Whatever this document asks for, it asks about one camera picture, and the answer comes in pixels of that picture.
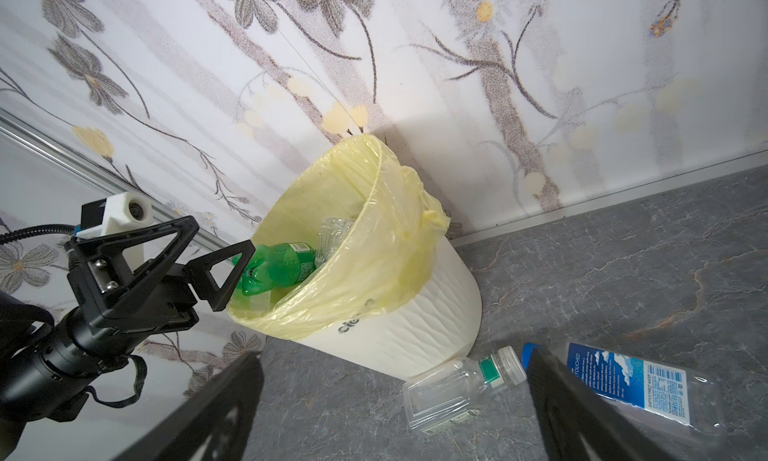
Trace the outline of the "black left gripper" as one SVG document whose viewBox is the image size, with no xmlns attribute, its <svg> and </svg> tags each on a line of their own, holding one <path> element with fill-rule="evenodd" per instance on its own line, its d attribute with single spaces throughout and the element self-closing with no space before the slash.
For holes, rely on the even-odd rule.
<svg viewBox="0 0 768 461">
<path fill-rule="evenodd" d="M 72 343 L 93 356 L 126 356 L 150 336 L 194 327 L 198 298 L 223 311 L 255 245 L 244 240 L 180 264 L 198 230 L 185 216 L 66 242 L 67 279 L 78 303 L 64 320 Z"/>
</svg>

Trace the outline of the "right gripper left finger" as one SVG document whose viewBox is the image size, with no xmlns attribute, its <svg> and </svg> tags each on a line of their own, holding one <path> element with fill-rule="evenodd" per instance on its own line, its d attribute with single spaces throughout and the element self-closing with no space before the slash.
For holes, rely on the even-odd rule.
<svg viewBox="0 0 768 461">
<path fill-rule="evenodd" d="M 116 458 L 240 460 L 263 386 L 259 355 L 247 352 Z"/>
</svg>

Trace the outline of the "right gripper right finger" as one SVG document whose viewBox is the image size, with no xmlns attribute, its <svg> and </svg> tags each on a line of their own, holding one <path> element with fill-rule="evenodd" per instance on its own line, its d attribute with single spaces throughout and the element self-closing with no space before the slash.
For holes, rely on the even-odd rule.
<svg viewBox="0 0 768 461">
<path fill-rule="evenodd" d="M 550 460 L 670 460 L 551 352 L 534 347 L 528 385 Z"/>
</svg>

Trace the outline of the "small blue label bottle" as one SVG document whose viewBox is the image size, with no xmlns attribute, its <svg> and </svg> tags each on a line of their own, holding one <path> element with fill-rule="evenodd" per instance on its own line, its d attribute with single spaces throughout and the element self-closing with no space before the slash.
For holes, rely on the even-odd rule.
<svg viewBox="0 0 768 461">
<path fill-rule="evenodd" d="M 701 450 L 724 443 L 721 391 L 708 374 L 577 342 L 548 350 L 632 422 Z"/>
</svg>

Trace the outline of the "clear bottle white cap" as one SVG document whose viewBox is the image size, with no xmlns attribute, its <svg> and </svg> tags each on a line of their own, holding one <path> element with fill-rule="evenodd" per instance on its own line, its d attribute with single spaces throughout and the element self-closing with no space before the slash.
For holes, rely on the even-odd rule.
<svg viewBox="0 0 768 461">
<path fill-rule="evenodd" d="M 403 385 L 408 430 L 431 436 L 477 417 L 496 394 L 527 380 L 514 349 L 448 361 Z"/>
</svg>

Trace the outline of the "green soda bottle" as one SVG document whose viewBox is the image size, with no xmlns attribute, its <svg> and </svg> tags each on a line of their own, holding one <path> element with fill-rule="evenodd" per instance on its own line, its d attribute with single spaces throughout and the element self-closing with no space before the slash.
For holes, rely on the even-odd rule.
<svg viewBox="0 0 768 461">
<path fill-rule="evenodd" d="M 315 255 L 303 242 L 257 245 L 236 289 L 250 297 L 298 285 L 315 271 Z"/>
</svg>

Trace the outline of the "clear bottle blue label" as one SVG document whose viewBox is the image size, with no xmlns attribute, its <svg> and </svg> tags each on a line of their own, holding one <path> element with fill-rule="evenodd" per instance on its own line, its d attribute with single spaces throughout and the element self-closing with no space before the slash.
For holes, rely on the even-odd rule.
<svg viewBox="0 0 768 461">
<path fill-rule="evenodd" d="M 317 268 L 325 264 L 336 253 L 354 224 L 354 219 L 341 217 L 327 217 L 322 221 L 315 251 L 315 266 Z"/>
</svg>

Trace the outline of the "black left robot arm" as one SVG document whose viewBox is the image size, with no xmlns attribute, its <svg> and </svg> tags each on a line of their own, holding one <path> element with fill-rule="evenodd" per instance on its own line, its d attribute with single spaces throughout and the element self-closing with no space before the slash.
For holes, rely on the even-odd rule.
<svg viewBox="0 0 768 461">
<path fill-rule="evenodd" d="M 90 239 L 71 237 L 68 282 L 77 306 L 60 322 L 11 296 L 1 302 L 1 416 L 26 424 L 74 420 L 96 400 L 94 381 L 127 365 L 133 389 L 147 377 L 137 347 L 155 335 L 198 323 L 195 307 L 223 310 L 255 247 L 245 240 L 186 263 L 180 256 L 198 231 L 191 216 Z M 184 405 L 123 453 L 126 460 L 237 460 L 256 405 L 240 401 L 231 383 L 258 374 L 249 355 L 215 376 Z"/>
</svg>

